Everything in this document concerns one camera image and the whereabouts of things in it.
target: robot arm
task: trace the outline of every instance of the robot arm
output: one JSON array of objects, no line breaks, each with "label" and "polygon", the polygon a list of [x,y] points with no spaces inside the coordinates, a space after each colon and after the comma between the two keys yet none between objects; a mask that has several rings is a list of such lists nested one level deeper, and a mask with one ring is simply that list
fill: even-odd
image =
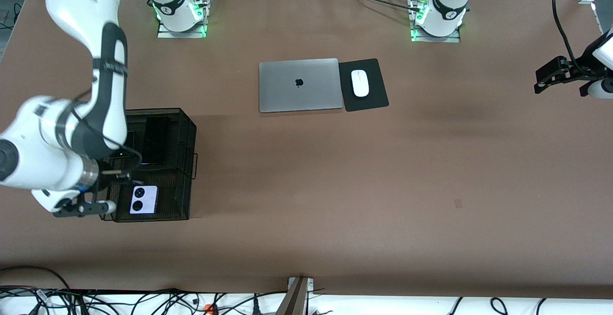
[{"label": "robot arm", "polygon": [[[193,19],[179,13],[187,10],[191,1],[177,1],[180,7],[164,18],[184,22],[177,27],[190,28]],[[45,2],[53,21],[91,54],[91,99],[83,103],[36,96],[24,102],[13,123],[0,134],[0,184],[31,189],[46,210],[57,214],[71,206],[74,210],[75,197],[99,180],[101,170],[96,160],[118,149],[115,143],[125,142],[127,40],[118,25],[120,0]],[[74,213],[114,211],[112,202],[102,201],[94,207],[88,212],[79,206]]]},{"label": "robot arm", "polygon": [[587,81],[579,88],[581,97],[613,99],[613,27],[592,42],[577,58],[577,67],[567,58],[558,56],[536,71],[535,94],[550,86]]}]

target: white mouse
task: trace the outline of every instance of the white mouse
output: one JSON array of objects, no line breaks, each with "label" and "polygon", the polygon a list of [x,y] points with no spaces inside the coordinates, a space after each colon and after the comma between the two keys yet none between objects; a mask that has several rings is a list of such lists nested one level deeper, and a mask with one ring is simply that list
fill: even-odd
[{"label": "white mouse", "polygon": [[353,93],[355,96],[365,97],[368,95],[368,77],[366,77],[366,71],[351,71],[351,84],[353,84]]}]

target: table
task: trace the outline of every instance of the table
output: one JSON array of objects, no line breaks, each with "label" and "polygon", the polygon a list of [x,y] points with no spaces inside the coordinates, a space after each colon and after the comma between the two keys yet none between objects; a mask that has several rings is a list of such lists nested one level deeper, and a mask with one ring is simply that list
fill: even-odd
[{"label": "table", "polygon": [[[157,39],[145,1],[120,7],[126,104],[197,125],[192,219],[55,219],[0,188],[0,265],[88,289],[252,293],[308,274],[329,293],[610,297],[613,103],[579,84],[534,95],[534,71],[566,53],[550,0],[471,0],[459,44],[412,43],[407,12],[365,0],[216,0],[207,38]],[[600,34],[593,12],[558,7],[579,55]],[[378,58],[390,106],[258,112],[259,62],[326,57]],[[33,95],[85,90],[90,70],[26,0],[0,127]]]}]

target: silver laptop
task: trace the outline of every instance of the silver laptop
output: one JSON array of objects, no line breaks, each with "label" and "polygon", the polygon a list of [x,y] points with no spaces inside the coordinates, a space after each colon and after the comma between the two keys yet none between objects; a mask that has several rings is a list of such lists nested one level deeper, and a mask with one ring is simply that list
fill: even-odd
[{"label": "silver laptop", "polygon": [[343,108],[339,60],[260,62],[260,112]]}]

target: black mouse pad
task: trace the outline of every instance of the black mouse pad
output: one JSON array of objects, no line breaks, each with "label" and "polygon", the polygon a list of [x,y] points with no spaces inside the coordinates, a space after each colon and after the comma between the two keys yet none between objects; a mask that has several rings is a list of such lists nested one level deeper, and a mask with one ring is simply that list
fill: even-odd
[{"label": "black mouse pad", "polygon": [[[369,91],[365,97],[357,97],[353,93],[353,85],[351,83],[351,71],[353,70],[364,70],[366,72]],[[381,69],[379,69],[379,61],[376,58],[341,62],[339,63],[339,71],[343,101],[347,112],[389,105],[385,85],[383,85],[383,76],[381,76]]]}]

